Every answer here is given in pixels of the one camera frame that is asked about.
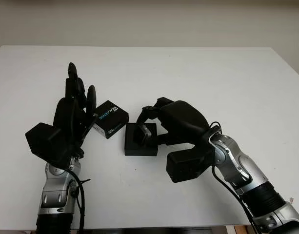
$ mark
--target product box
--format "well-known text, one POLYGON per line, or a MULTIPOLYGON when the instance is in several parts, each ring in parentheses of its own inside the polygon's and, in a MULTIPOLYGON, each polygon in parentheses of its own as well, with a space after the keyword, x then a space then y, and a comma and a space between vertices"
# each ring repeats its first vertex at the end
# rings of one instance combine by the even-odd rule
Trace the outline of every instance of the product box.
POLYGON ((93 127, 107 139, 129 122, 129 114, 111 101, 96 108, 98 118, 93 127))

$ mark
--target black cable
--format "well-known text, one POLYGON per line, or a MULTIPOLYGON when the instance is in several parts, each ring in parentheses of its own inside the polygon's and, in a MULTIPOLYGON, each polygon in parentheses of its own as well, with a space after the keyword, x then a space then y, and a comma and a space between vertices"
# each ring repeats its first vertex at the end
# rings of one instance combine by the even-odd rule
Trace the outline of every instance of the black cable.
POLYGON ((78 207, 79 207, 79 210, 80 210, 81 209, 81 205, 79 203, 79 197, 78 196, 76 197, 76 200, 77 200, 77 204, 78 204, 78 207))
POLYGON ((212 165, 212 174, 214 176, 214 178, 221 184, 223 185, 235 198, 236 200, 240 203, 240 205, 242 206, 243 210, 245 211, 247 218, 251 224, 251 226, 253 227, 255 233, 261 234, 261 231, 258 229, 258 227, 256 226, 256 224, 253 221, 253 218, 250 214, 250 212, 248 211, 247 207, 244 205, 243 201, 236 195, 236 193, 230 188, 228 187, 228 185, 226 183, 224 183, 216 174, 215 172, 215 166, 212 165))
POLYGON ((212 123, 210 124, 210 127, 209 127, 209 128, 211 128, 213 124, 217 124, 217 125, 219 126, 219 128, 220 128, 220 131, 219 131, 219 133, 221 133, 221 134, 222 134, 222 128, 221 128, 221 125, 220 125, 220 123, 219 123, 219 122, 217 122, 217 121, 214 121, 214 122, 212 122, 212 123))
POLYGON ((82 182, 79 179, 79 177, 71 170, 69 169, 64 169, 66 172, 68 172, 70 175, 73 176, 73 178, 76 180, 80 194, 81 194, 81 206, 79 204, 79 200, 77 201, 79 205, 79 210, 80 210, 80 225, 79 225, 79 234, 83 234, 83 229, 84 229, 84 213, 85 213, 85 199, 84 199, 84 189, 82 186, 82 182))

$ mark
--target black box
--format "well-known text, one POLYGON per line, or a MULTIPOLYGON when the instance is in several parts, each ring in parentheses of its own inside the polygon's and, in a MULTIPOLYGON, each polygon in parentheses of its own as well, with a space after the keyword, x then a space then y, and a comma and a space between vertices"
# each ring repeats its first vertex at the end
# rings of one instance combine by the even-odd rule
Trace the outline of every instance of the black box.
MULTIPOLYGON (((155 123, 145 123, 152 137, 157 137, 157 126, 155 123)), ((157 156, 158 145, 138 145, 134 139, 136 123, 127 123, 125 127, 124 154, 126 156, 157 156)))
POLYGON ((107 139, 129 122, 129 114, 111 101, 96 108, 98 118, 93 127, 107 139))

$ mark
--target robotic hand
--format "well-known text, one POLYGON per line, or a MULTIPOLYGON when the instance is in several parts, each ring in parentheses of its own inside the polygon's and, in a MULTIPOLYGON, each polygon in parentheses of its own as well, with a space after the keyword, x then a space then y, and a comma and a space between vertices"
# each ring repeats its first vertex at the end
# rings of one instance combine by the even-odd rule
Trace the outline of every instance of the robotic hand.
POLYGON ((96 120, 96 93, 91 85, 85 96, 83 82, 73 63, 69 64, 68 76, 65 97, 58 102, 53 126, 39 123, 26 133, 32 153, 47 162, 37 220, 39 234, 70 232, 76 200, 79 205, 79 190, 79 233, 84 227, 84 181, 78 178, 79 159, 83 158, 84 152, 80 147, 96 120))
POLYGON ((195 145, 192 149, 168 154, 166 170, 173 182, 194 179, 212 166, 214 177, 240 202, 257 233, 299 233, 297 211, 274 190, 237 143, 222 134, 218 122, 209 125, 204 116, 188 103, 161 97, 153 107, 142 109, 137 125, 134 138, 140 146, 186 142, 195 145), (145 126, 147 119, 155 118, 161 121, 168 133, 155 136, 145 126), (236 194, 216 176, 215 167, 236 194))

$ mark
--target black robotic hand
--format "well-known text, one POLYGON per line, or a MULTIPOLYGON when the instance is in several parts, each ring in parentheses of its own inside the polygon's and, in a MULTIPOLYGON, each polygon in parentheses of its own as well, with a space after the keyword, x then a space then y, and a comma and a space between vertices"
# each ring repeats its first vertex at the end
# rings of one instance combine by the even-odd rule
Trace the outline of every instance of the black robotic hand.
POLYGON ((39 123, 26 133, 32 153, 61 169, 69 165, 71 156, 83 157, 80 147, 96 120, 94 86, 89 87, 86 97, 73 63, 69 63, 68 76, 65 97, 57 104, 53 126, 39 123))
POLYGON ((143 107, 137 123, 127 125, 126 155, 148 155, 146 149, 160 144, 194 144, 192 149, 171 152, 167 157, 167 172, 173 182, 194 179, 214 164, 215 152, 208 139, 218 129, 218 126, 210 128, 205 117, 187 102, 161 97, 154 106, 143 107), (155 126, 145 124, 147 119, 155 118, 168 133, 157 136, 155 126), (128 141, 138 147, 131 149, 132 143, 128 141))

